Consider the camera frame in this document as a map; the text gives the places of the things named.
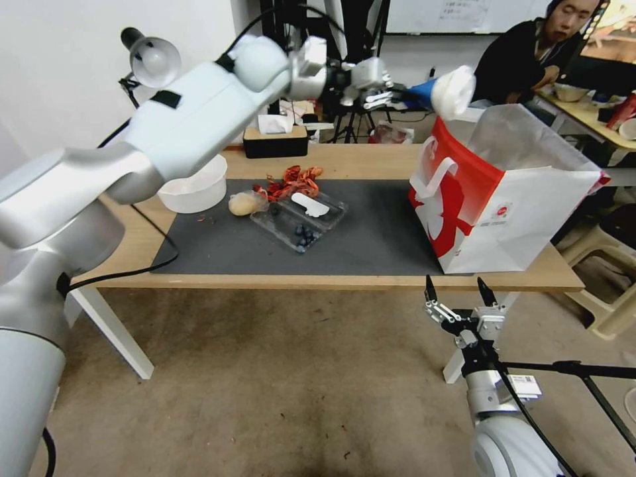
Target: clear plastic tray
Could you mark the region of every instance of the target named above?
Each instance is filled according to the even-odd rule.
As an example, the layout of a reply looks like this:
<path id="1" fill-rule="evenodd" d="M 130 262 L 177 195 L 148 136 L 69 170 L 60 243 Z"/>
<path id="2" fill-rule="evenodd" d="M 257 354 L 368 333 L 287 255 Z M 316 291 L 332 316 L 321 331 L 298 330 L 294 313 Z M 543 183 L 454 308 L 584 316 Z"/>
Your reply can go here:
<path id="1" fill-rule="evenodd" d="M 250 218 L 288 247 L 305 253 L 342 220 L 348 209 L 346 204 L 324 193 L 319 193 L 314 200 L 328 206 L 329 212 L 318 218 L 310 217 L 304 207 L 285 199 L 271 202 L 266 211 L 254 212 Z"/>

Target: computer monitor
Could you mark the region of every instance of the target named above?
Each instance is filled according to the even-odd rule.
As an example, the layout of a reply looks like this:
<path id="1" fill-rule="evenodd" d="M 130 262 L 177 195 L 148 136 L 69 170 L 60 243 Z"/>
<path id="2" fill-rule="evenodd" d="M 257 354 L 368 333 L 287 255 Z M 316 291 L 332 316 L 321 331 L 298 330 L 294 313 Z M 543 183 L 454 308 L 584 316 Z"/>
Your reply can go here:
<path id="1" fill-rule="evenodd" d="M 636 89 L 636 0 L 604 1 L 559 82 L 607 94 Z"/>

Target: man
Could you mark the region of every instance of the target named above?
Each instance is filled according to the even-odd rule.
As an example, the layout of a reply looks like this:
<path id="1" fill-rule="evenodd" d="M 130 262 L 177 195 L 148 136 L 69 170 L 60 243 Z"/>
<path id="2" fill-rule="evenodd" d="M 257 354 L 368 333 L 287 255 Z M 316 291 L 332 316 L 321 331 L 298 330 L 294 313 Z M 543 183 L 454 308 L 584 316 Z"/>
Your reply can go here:
<path id="1" fill-rule="evenodd" d="M 545 19 L 513 26 L 486 50 L 475 71 L 473 101 L 522 103 L 554 83 L 582 41 L 579 30 L 599 0 L 553 0 Z"/>

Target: beige floor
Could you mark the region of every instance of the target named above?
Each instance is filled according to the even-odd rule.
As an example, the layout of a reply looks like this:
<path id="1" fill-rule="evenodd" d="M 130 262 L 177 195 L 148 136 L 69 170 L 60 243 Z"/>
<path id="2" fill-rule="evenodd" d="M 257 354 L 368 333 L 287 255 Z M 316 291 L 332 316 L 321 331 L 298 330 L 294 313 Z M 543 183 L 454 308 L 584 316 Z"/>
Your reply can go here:
<path id="1" fill-rule="evenodd" d="M 138 381 L 93 324 L 79 320 L 48 422 L 57 476 L 476 475 L 465 384 L 440 376 L 452 339 L 424 316 L 420 293 L 105 296 L 156 370 Z M 635 336 L 601 341 L 568 307 L 527 294 L 511 310 L 502 354 L 631 364 Z M 627 445 L 582 384 L 538 377 L 545 396 L 532 412 L 575 469 L 634 475 Z M 629 419 L 623 396 L 631 384 L 599 382 Z M 44 474 L 44 459 L 40 449 L 31 475 Z"/>

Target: gray mat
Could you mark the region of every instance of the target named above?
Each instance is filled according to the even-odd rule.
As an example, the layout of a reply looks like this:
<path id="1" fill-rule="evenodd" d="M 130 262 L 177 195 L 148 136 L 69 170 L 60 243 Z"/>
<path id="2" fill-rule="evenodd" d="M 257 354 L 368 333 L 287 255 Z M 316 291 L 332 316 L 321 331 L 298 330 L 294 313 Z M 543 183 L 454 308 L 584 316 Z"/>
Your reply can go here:
<path id="1" fill-rule="evenodd" d="M 230 194 L 253 180 L 229 180 L 225 200 L 198 214 L 179 214 L 170 236 L 180 256 L 159 274 L 240 275 L 442 275 L 408 198 L 408 181 L 321 180 L 321 191 L 348 204 L 342 221 L 304 255 L 278 241 L 248 217 L 234 217 Z M 154 264 L 173 254 L 161 246 Z"/>

